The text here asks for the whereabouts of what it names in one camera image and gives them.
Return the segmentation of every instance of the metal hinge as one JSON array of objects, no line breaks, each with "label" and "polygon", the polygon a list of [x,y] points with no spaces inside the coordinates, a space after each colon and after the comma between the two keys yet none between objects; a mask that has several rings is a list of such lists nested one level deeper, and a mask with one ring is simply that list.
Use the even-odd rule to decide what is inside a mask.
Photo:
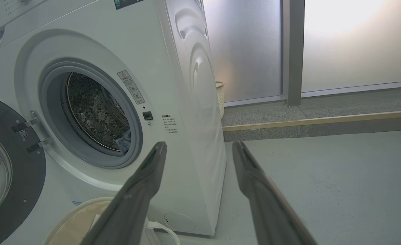
[{"label": "metal hinge", "polygon": [[29,148],[27,148],[27,151],[28,152],[33,152],[33,151],[37,150],[38,148],[44,147],[46,145],[50,145],[53,148],[55,148],[55,144],[52,141],[52,139],[51,139],[46,127],[44,126],[44,124],[41,123],[41,120],[40,120],[40,117],[38,116],[37,111],[36,110],[31,110],[30,113],[31,113],[31,116],[32,116],[31,120],[22,122],[21,124],[17,124],[16,126],[12,127],[12,130],[14,132],[20,132],[22,130],[25,130],[28,127],[32,127],[33,125],[41,126],[40,130],[44,134],[44,136],[43,136],[44,140],[42,140],[42,141],[40,141],[38,143],[35,143],[34,145],[30,146]]}]

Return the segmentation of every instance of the sticker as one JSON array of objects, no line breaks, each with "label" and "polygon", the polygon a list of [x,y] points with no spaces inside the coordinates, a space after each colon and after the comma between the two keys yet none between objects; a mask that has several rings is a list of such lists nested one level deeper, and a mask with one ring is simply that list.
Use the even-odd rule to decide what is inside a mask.
[{"label": "sticker", "polygon": [[26,132],[26,130],[21,130],[21,131],[19,131],[18,133],[20,134],[20,136],[21,136],[22,138],[25,138],[26,136],[28,136],[28,133]]},{"label": "sticker", "polygon": [[122,82],[125,84],[126,88],[129,90],[130,94],[135,100],[136,104],[143,104],[145,103],[143,96],[141,95],[140,91],[138,90],[137,86],[135,85],[135,82],[132,80],[130,77],[129,73],[127,71],[121,71],[117,73],[119,75],[119,78],[122,80]]},{"label": "sticker", "polygon": [[74,204],[75,206],[78,206],[78,205],[82,204],[82,202],[80,202],[80,201],[72,201],[72,202],[73,202],[73,204]]},{"label": "sticker", "polygon": [[116,5],[116,9],[121,9],[126,6],[132,5],[134,3],[138,3],[144,0],[114,0],[114,4]]},{"label": "sticker", "polygon": [[177,133],[178,129],[176,128],[176,120],[174,117],[170,115],[162,115],[164,129],[166,129],[166,133]]}]

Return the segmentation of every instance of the qr code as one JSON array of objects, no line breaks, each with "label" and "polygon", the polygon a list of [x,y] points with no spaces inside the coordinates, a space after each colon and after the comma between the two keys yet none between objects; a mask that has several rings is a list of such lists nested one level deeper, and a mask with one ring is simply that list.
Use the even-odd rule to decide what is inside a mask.
[{"label": "qr code", "polygon": [[19,131],[18,133],[20,133],[20,136],[22,138],[25,138],[26,136],[28,136],[28,133],[26,132],[26,130]]}]

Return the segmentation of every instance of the gray rubber seal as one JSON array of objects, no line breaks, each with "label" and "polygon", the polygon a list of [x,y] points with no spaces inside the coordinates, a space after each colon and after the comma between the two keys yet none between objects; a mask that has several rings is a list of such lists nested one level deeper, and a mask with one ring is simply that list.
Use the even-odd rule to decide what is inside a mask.
[{"label": "gray rubber seal", "polygon": [[[63,79],[64,74],[68,72],[83,74],[101,84],[126,112],[125,116],[129,122],[132,139],[130,149],[124,156],[112,156],[99,152],[79,137],[73,129],[62,106]],[[43,115],[55,136],[74,155],[89,164],[107,169],[123,168],[135,161],[143,143],[140,118],[127,94],[110,76],[88,62],[79,59],[63,59],[49,65],[43,73],[41,81],[40,103]]]}]

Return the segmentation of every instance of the frosted glass panel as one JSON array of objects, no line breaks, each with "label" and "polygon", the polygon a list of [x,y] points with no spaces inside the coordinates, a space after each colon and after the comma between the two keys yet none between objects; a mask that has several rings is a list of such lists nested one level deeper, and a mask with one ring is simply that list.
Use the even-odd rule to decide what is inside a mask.
[{"label": "frosted glass panel", "polygon": [[401,0],[306,0],[302,91],[401,82]]},{"label": "frosted glass panel", "polygon": [[281,95],[281,1],[203,0],[225,101]]}]

